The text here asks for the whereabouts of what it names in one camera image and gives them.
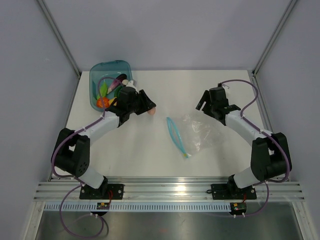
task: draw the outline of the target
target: white table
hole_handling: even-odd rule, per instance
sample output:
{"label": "white table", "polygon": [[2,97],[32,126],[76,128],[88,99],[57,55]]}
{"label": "white table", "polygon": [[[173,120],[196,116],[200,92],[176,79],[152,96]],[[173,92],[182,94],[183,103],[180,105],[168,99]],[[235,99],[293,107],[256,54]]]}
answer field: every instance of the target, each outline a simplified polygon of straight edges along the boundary
{"label": "white table", "polygon": [[[121,127],[107,133],[90,149],[90,165],[108,177],[224,177],[250,165],[251,147],[234,131],[212,118],[223,136],[217,146],[203,149],[185,159],[173,144],[166,117],[195,112],[205,90],[229,79],[249,81],[245,70],[162,70],[133,71],[137,87],[157,105],[156,114],[130,116]],[[229,102],[244,107],[254,98],[245,83],[229,83]],[[89,72],[82,73],[67,128],[79,129],[101,115],[89,100]],[[254,103],[245,115],[263,126]]]}

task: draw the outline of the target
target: gray floor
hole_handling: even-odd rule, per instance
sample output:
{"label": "gray floor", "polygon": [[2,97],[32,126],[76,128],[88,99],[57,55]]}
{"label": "gray floor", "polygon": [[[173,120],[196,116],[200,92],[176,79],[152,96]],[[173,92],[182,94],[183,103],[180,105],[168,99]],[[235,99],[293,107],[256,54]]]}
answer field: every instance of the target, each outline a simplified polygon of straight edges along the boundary
{"label": "gray floor", "polygon": [[[249,205],[254,211],[257,204]],[[83,212],[64,212],[68,225]],[[200,212],[108,212],[104,218],[109,232],[97,239],[108,240],[302,240],[290,203],[269,203],[259,215],[247,218],[225,217],[225,213]],[[95,234],[100,221],[84,218],[69,229],[83,236]],[[59,213],[43,214],[37,240],[75,240],[62,230]]]}

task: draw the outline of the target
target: blue plastic bin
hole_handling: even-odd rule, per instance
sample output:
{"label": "blue plastic bin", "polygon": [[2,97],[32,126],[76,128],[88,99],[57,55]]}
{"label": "blue plastic bin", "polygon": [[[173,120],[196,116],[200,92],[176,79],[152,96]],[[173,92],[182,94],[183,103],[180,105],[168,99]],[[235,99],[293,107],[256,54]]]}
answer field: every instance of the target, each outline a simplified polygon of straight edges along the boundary
{"label": "blue plastic bin", "polygon": [[[90,76],[89,76],[90,104],[95,110],[99,112],[103,111],[103,108],[97,107],[97,96],[99,96],[99,94],[97,93],[97,85],[99,80],[104,77],[116,78],[120,74],[126,74],[127,79],[129,81],[133,80],[130,65],[129,63],[123,60],[102,62],[102,63],[98,63],[97,65],[91,68]],[[113,82],[112,79],[104,79],[103,81],[101,81],[101,84],[106,83],[106,85],[109,87],[112,82]],[[110,92],[106,97],[108,99],[113,99],[114,96],[115,96],[115,90]]]}

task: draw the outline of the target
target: perforated metal strip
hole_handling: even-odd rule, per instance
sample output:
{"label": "perforated metal strip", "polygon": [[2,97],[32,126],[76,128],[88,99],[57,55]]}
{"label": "perforated metal strip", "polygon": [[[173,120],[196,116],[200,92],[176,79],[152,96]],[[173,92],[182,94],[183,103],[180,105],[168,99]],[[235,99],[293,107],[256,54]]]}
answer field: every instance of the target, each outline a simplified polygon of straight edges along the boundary
{"label": "perforated metal strip", "polygon": [[[59,211],[60,202],[46,202],[45,211]],[[65,202],[62,211],[66,212],[105,212],[97,209],[96,202]],[[110,212],[230,212],[230,204],[225,202],[113,202]]]}

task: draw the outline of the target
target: gray wall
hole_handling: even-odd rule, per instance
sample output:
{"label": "gray wall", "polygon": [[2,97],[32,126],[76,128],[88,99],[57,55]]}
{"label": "gray wall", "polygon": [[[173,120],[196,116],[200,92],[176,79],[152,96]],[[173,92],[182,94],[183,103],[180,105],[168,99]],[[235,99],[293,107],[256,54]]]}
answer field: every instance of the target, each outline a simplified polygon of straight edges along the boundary
{"label": "gray wall", "polygon": [[289,0],[46,0],[82,71],[252,69]]}
{"label": "gray wall", "polygon": [[275,131],[286,134],[292,178],[299,180],[320,228],[320,2],[299,1],[258,82]]}
{"label": "gray wall", "polygon": [[77,78],[33,0],[0,7],[0,238],[17,240]]}

